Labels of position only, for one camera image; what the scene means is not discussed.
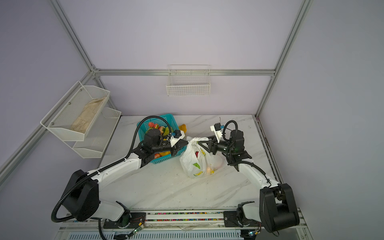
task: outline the teal plastic basket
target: teal plastic basket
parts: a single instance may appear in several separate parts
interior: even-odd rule
[[[172,127],[172,130],[175,131],[175,130],[179,130],[179,127],[175,121],[175,118],[173,117],[172,114],[165,114],[165,115],[160,115],[160,117],[164,118],[165,120],[167,120],[167,122],[169,123],[169,125]],[[164,126],[166,127],[167,124],[165,122],[163,122],[161,119],[158,119],[158,118],[150,118],[148,120],[146,120],[142,125],[141,127],[139,128],[139,139],[140,141],[142,141],[144,139],[144,135],[145,135],[145,132],[149,129],[149,126],[148,126],[148,123],[150,122],[153,122],[154,124],[159,124],[160,126]],[[183,153],[183,151],[185,151],[185,149],[187,148],[187,146],[184,146],[178,153],[176,156],[179,156]],[[162,157],[159,157],[159,158],[156,158],[156,159],[153,159],[151,161],[151,163],[154,163],[154,164],[157,164],[159,162],[163,162],[165,160],[168,160],[172,158],[172,156],[170,154],[168,155],[165,155],[165,156],[162,156]]]

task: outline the marble table top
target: marble table top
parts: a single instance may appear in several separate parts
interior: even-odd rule
[[[210,126],[229,120],[238,123],[244,132],[245,150],[256,164],[273,177],[268,158],[261,143],[252,115],[199,115],[174,116],[178,125],[187,126],[186,136],[212,136]],[[131,145],[136,124],[144,116],[122,116],[100,166],[124,157]],[[139,143],[137,136],[135,146]],[[235,209],[246,201],[259,201],[259,190],[241,173],[237,172],[223,158],[222,168],[212,175],[191,179],[181,167],[179,158],[174,157],[158,164],[149,163],[141,169],[130,172],[106,186],[100,197],[109,201],[122,202],[130,210],[181,210],[181,209]]]

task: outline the robotic arm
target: robotic arm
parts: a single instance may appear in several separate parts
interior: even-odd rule
[[[146,119],[155,117],[160,118],[150,116],[143,119],[136,129],[135,136]],[[231,131],[230,138],[226,139],[226,126],[231,122],[235,124],[236,129]],[[237,129],[237,123],[229,121],[224,127],[220,123],[216,123],[211,126],[211,130],[215,135],[208,137],[208,141],[200,141],[198,144],[212,154],[221,152],[226,157],[228,165],[234,166],[260,190],[259,204],[255,202],[239,204],[237,210],[239,223],[246,226],[249,221],[256,220],[262,222],[268,232],[299,224],[292,189],[288,184],[279,184],[255,165],[252,157],[244,150],[243,132]],[[188,144],[183,140],[184,136],[183,131],[175,130],[163,137],[158,129],[150,129],[135,149],[133,149],[133,139],[126,157],[89,172],[82,170],[74,172],[52,212],[52,221],[63,222],[73,218],[78,221],[88,218],[105,218],[116,222],[116,226],[120,228],[126,227],[131,220],[129,209],[120,202],[100,199],[99,191],[127,173],[144,167],[154,159],[156,153],[170,151],[171,155],[175,156]],[[64,205],[72,216],[57,218],[56,213],[61,205]]]

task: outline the white plastic bag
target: white plastic bag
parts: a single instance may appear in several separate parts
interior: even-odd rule
[[[190,178],[205,177],[214,173],[223,163],[220,156],[206,152],[197,144],[198,141],[207,141],[207,137],[187,137],[187,149],[180,157],[181,166]]]

